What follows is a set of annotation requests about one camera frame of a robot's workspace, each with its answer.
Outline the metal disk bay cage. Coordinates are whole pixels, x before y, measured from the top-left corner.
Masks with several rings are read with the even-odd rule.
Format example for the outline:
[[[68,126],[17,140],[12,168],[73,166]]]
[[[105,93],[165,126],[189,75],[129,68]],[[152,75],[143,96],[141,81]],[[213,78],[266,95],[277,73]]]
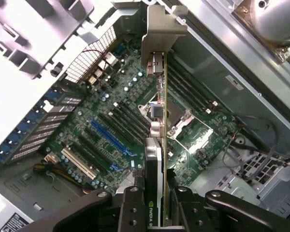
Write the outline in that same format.
[[[283,218],[290,216],[290,165],[283,159],[271,157],[258,176],[249,182],[249,177],[264,163],[265,155],[259,154],[238,168],[222,183],[220,189],[249,203],[264,208]]]

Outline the CPU socket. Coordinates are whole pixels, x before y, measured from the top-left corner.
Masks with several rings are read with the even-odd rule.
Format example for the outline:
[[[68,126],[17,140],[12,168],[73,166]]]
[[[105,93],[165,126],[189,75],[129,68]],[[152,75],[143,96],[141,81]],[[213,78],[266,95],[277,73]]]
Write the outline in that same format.
[[[192,113],[195,116],[196,116],[196,114],[194,114],[192,112],[192,110],[189,109],[188,107],[186,107],[181,101],[175,99],[174,96],[172,96],[172,95],[170,95],[168,97],[167,103],[168,103],[168,110],[167,110],[167,126],[166,126],[166,128],[167,128],[168,144],[172,145],[172,147],[174,147],[175,149],[179,149],[180,152],[184,151],[187,153],[187,151],[185,151],[176,141],[171,140],[168,137],[168,131],[172,128],[172,126],[174,126],[175,124],[177,124],[179,122],[179,120],[181,119],[181,117],[184,116],[185,113]]]

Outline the blue expansion slot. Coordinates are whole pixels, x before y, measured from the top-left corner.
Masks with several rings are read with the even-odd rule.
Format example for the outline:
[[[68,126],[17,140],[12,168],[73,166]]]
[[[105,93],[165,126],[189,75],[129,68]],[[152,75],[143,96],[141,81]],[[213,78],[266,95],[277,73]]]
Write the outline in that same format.
[[[98,132],[100,132],[107,140],[109,140],[120,152],[122,152],[124,155],[128,154],[125,146],[117,138],[115,138],[112,134],[110,134],[108,130],[106,130],[103,126],[101,126],[97,121],[92,120],[91,125]]]

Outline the white expansion slot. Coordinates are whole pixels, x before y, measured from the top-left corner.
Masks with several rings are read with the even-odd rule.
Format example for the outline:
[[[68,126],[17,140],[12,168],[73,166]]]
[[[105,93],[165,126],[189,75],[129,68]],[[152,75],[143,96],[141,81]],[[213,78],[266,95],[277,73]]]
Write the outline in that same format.
[[[85,164],[78,156],[76,156],[71,150],[63,148],[61,153],[71,161],[80,171],[84,173],[85,176],[94,180],[97,177],[96,172],[94,172],[90,167]]]

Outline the silver chipset heat sink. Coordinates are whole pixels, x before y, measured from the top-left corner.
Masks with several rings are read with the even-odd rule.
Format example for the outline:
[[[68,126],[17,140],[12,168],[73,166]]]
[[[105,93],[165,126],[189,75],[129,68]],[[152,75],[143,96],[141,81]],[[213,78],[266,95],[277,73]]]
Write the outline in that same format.
[[[144,169],[133,169],[128,176],[119,184],[116,194],[121,194],[127,187],[140,187],[145,189],[145,172]]]

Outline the green motherboard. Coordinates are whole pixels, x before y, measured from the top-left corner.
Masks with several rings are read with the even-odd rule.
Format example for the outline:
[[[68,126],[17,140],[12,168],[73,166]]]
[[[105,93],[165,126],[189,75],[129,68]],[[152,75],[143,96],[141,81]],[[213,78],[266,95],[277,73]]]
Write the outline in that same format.
[[[123,43],[113,54],[115,65],[102,64],[87,83],[80,85],[84,100],[45,146],[49,171],[85,194],[96,189],[115,192],[133,169],[142,169],[145,164],[144,139],[152,121],[150,105],[157,102],[157,83],[141,67],[138,45]],[[189,185],[226,149],[240,131],[240,122],[220,112],[220,102],[172,55],[167,57],[167,75],[167,97],[174,96],[214,128],[209,145],[196,154],[167,145],[167,168],[175,171],[181,184]],[[117,138],[128,154],[124,155],[92,127],[92,120]],[[97,177],[91,180],[85,176],[61,153],[63,148],[71,150]]]

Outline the open black PC case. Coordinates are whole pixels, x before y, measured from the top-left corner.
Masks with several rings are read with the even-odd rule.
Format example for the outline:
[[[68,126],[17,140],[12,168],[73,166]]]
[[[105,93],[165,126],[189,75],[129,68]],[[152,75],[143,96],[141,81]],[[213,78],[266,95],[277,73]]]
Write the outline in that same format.
[[[290,232],[290,0],[0,0],[0,232]]]

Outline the grey power supply unit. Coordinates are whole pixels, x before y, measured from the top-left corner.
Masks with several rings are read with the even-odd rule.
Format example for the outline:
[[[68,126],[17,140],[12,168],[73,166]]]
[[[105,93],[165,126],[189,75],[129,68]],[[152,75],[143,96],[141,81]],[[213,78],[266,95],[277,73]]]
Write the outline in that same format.
[[[15,232],[34,220],[28,204],[9,190],[0,191],[0,232]]]

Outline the metal socket cover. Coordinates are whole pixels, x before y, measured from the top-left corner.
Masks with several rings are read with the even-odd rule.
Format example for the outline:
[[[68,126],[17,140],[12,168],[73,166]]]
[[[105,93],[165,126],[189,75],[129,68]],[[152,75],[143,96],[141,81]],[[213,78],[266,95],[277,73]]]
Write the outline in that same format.
[[[176,141],[188,154],[205,148],[214,129],[192,113],[185,113],[177,124],[168,131],[168,137]]]

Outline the grey parts rack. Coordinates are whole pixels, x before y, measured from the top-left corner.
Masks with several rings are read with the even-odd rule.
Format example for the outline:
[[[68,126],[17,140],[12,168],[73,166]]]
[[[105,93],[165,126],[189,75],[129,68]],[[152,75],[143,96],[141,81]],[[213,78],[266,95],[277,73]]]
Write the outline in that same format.
[[[0,57],[40,78],[93,11],[91,0],[0,0]]]

